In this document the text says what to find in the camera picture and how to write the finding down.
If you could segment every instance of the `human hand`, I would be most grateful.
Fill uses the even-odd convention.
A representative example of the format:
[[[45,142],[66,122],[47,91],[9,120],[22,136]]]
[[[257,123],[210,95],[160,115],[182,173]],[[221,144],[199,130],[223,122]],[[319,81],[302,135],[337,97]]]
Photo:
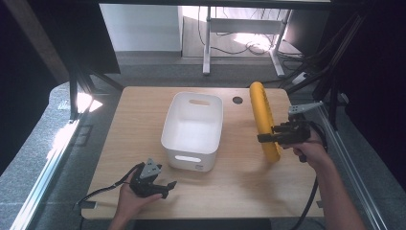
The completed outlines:
[[[126,224],[134,217],[136,217],[140,211],[148,205],[160,198],[161,194],[151,195],[148,197],[138,197],[129,187],[134,172],[129,175],[128,179],[122,185],[120,189],[119,203],[117,205],[116,214],[113,221],[110,224],[109,230],[124,229]]]
[[[282,145],[282,147],[293,148],[293,152],[298,156],[305,155],[307,163],[315,170],[330,161],[320,136],[313,129],[310,130],[310,137],[305,142]]]

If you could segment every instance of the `white shelf leg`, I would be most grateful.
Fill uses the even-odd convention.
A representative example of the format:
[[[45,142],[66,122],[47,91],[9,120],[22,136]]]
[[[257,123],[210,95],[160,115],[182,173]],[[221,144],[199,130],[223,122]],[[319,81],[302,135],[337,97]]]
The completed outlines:
[[[275,70],[277,72],[277,76],[280,79],[283,79],[285,77],[285,75],[284,75],[284,71],[282,69],[281,63],[279,62],[278,51],[279,51],[279,48],[280,48],[280,45],[282,42],[282,37],[283,37],[284,31],[286,29],[287,20],[289,19],[290,12],[291,12],[291,10],[287,11],[286,16],[282,20],[281,30],[278,35],[277,43],[276,43],[275,47],[271,49],[271,53],[270,53],[272,62],[274,63]]]
[[[204,46],[203,52],[203,74],[210,74],[210,27],[211,27],[211,7],[207,8],[207,18],[206,18],[206,45]]]

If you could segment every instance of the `human arm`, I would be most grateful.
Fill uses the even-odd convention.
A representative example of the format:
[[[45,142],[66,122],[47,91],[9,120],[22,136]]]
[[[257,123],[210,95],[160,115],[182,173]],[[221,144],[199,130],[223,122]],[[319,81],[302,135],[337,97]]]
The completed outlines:
[[[116,214],[108,227],[109,230],[125,229],[128,222],[136,217],[143,207],[162,197],[161,194],[151,195],[145,198],[136,196],[128,184],[129,181],[131,181],[132,175],[133,173],[120,189],[119,203],[117,205]]]
[[[308,164],[316,172],[328,230],[366,229],[340,174],[314,131],[306,142],[283,147],[293,148],[297,155],[304,154]]]

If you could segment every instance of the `round hole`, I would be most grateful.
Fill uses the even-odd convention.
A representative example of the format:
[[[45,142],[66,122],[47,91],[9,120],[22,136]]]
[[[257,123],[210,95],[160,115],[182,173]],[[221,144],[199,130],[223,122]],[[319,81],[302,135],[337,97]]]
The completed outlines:
[[[241,97],[233,97],[233,103],[242,104],[242,98]]]

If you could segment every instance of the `forearm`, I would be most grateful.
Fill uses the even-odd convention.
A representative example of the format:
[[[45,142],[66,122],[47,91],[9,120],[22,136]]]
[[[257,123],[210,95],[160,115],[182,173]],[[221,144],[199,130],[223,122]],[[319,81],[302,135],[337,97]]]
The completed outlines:
[[[129,219],[116,215],[110,223],[108,230],[124,230],[129,222]]]
[[[327,229],[366,229],[333,162],[327,159],[323,166],[315,170]]]

